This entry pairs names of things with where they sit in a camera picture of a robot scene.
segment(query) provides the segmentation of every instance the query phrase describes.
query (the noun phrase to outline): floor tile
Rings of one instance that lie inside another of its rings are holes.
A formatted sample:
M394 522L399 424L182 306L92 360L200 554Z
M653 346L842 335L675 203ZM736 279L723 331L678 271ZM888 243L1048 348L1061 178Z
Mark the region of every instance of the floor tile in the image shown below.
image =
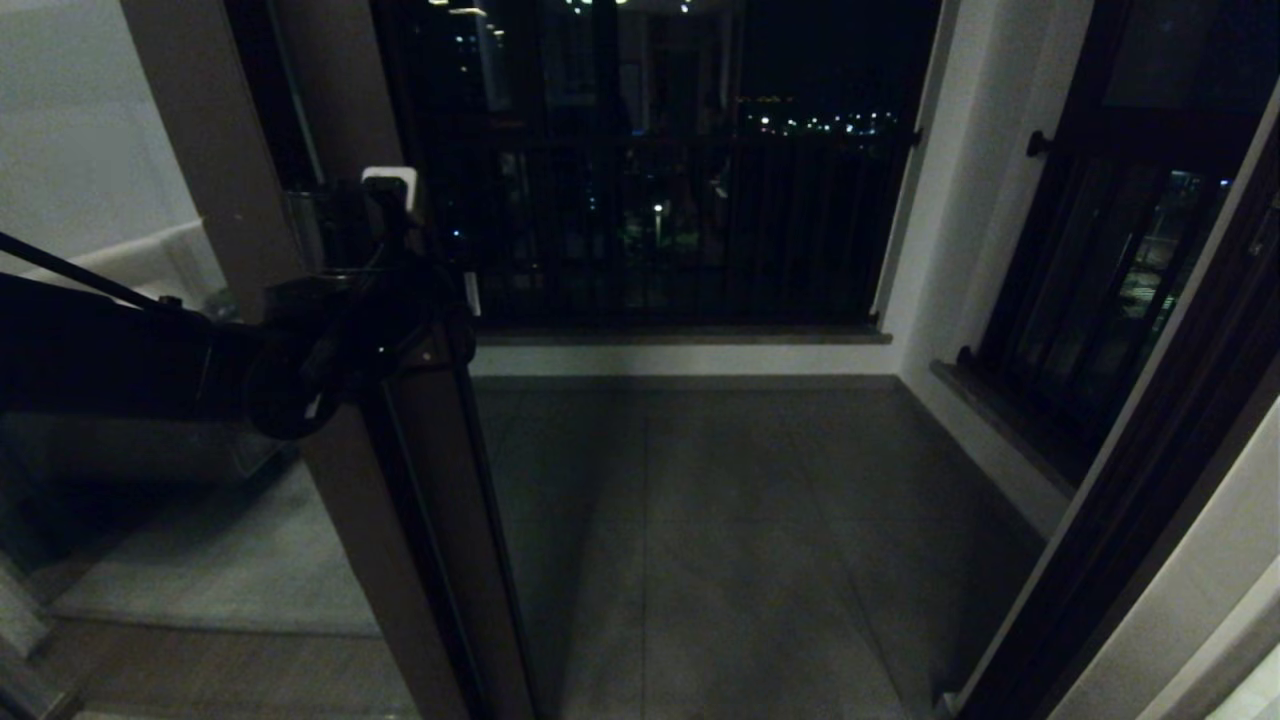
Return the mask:
M507 520L644 518L640 416L517 416L492 466Z
M476 413L484 432L485 450L492 461L502 452L502 445L512 419L520 414L524 393L476 389Z
M102 557L50 609L175 628L378 635L311 473L174 507Z
M820 543L806 524L652 523L646 715L896 717L852 588Z
M818 509L781 421L727 415L652 418L650 520L810 520Z
M571 421L608 423L644 416L645 393L627 389L526 391L520 414Z
M506 534L544 715L639 720L643 527L521 521Z
M790 416L788 429L827 518L991 511L1000 498L982 470L906 391L861 395L847 407L819 405Z
M832 523L902 701L928 716L957 692L1036 562L998 524Z
M641 395L649 418L777 419L792 393L781 391L652 391Z

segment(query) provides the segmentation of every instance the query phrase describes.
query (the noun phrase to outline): gray tile floor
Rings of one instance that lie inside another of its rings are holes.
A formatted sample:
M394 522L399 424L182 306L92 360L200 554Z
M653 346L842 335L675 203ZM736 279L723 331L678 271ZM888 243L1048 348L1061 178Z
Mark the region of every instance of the gray tile floor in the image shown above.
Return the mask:
M925 717L1041 548L900 386L479 404L548 717Z

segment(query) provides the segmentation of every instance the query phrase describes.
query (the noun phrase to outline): baseboard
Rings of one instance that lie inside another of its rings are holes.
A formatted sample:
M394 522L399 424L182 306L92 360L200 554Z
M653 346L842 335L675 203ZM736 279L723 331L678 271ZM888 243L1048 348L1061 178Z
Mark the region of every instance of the baseboard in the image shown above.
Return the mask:
M480 342L471 374L516 377L891 375L901 343L518 345Z
M481 392L522 391L805 391L892 389L897 375L486 375Z
M707 325L626 331L577 328L481 329L481 346L545 347L595 345L888 345L893 336L873 327Z

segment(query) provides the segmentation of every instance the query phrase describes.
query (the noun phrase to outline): wooden floor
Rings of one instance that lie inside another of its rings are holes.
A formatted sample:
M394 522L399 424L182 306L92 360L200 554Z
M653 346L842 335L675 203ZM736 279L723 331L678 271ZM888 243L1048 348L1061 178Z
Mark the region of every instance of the wooden floor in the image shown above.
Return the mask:
M60 621L33 659L90 710L142 717L417 717L375 638Z

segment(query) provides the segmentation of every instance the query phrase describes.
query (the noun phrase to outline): white wall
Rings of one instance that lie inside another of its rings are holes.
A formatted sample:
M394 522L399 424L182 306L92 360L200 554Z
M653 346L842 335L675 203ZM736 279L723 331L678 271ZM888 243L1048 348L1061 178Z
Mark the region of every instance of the white wall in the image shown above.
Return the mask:
M1050 720L1138 717L1277 560L1280 404Z
M1043 536L1069 498L929 370L977 347L1043 168L1027 137L1052 135L1092 3L970 0L931 127L886 328L902 380Z
M0 0L0 229L74 258L196 219L118 0Z
M604 345L489 347L471 374L485 375L888 375L893 345Z

